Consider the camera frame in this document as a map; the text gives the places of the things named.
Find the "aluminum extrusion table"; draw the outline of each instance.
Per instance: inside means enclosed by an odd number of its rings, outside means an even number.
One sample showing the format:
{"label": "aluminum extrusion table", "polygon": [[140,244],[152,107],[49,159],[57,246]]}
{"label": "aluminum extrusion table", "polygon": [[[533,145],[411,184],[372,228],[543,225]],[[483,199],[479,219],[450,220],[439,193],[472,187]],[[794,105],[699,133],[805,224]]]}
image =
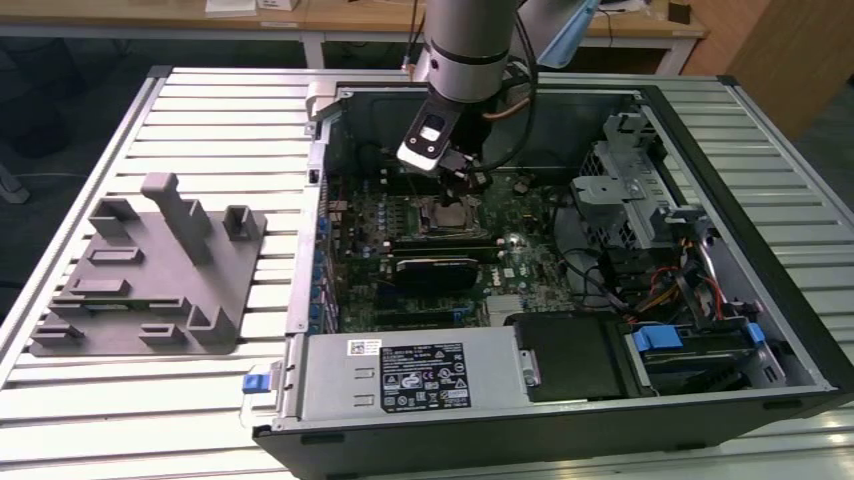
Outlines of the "aluminum extrusion table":
{"label": "aluminum extrusion table", "polygon": [[[255,446],[242,376],[283,354],[302,186],[311,154],[307,99],[335,81],[396,72],[160,70],[146,80],[92,176],[0,328],[0,478],[288,478]],[[854,218],[737,86],[653,77],[737,199],[854,358]],[[637,84],[649,77],[543,75],[545,82]],[[236,351],[223,356],[36,358],[29,333],[94,233],[98,198],[128,198],[144,174],[174,171],[208,211],[246,204],[270,219]],[[687,180],[674,173],[685,196]],[[272,394],[254,415],[272,415]],[[537,463],[411,478],[850,478],[854,414],[789,420],[715,448]]]}

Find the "floor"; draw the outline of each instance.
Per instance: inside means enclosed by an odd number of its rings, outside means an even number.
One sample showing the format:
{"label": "floor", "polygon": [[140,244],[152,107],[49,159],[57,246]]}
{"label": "floor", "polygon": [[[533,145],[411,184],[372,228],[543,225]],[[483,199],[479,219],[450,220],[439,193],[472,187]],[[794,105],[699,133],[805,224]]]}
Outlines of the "floor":
{"label": "floor", "polygon": [[[330,44],[327,64],[330,68],[396,68],[402,47]],[[56,102],[71,144],[61,152],[31,160],[0,141],[0,159],[12,173],[39,175],[20,178],[32,194],[24,205],[0,203],[0,321],[17,296],[17,290],[5,287],[28,279],[151,66],[306,65],[302,47],[294,42],[69,40],[68,49],[90,85],[84,94]],[[0,91],[4,72],[8,66],[0,61]],[[853,131],[854,87],[849,86],[797,143],[849,205],[854,205]],[[71,175],[45,175],[56,173]]]}

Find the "metal bracket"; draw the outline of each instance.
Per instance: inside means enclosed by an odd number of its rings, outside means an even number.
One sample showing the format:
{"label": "metal bracket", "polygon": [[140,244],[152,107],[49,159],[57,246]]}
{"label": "metal bracket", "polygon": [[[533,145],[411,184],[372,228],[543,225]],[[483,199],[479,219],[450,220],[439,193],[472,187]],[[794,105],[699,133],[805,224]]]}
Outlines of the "metal bracket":
{"label": "metal bracket", "polygon": [[306,136],[311,137],[312,140],[318,140],[320,138],[320,123],[308,122],[306,123]]}
{"label": "metal bracket", "polygon": [[306,94],[306,111],[308,119],[318,122],[335,113],[338,102],[338,82],[335,80],[318,80],[308,84]]}

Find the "warning label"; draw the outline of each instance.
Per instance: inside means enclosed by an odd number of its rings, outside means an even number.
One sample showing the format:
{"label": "warning label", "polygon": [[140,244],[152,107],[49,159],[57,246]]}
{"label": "warning label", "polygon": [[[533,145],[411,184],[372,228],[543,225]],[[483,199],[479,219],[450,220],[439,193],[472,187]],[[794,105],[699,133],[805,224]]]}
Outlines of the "warning label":
{"label": "warning label", "polygon": [[382,347],[379,368],[387,413],[471,407],[462,343]]}

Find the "white label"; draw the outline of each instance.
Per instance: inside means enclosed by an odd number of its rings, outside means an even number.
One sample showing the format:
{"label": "white label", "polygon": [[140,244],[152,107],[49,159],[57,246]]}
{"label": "white label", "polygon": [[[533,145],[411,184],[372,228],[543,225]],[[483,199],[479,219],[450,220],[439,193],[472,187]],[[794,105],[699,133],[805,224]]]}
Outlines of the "white label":
{"label": "white label", "polygon": [[347,355],[351,357],[379,355],[379,348],[383,341],[372,340],[347,340]]}
{"label": "white label", "polygon": [[468,390],[446,390],[448,392],[448,398],[466,398],[468,396]]}
{"label": "white label", "polygon": [[298,25],[294,22],[262,22],[262,27],[271,28],[296,28]]}

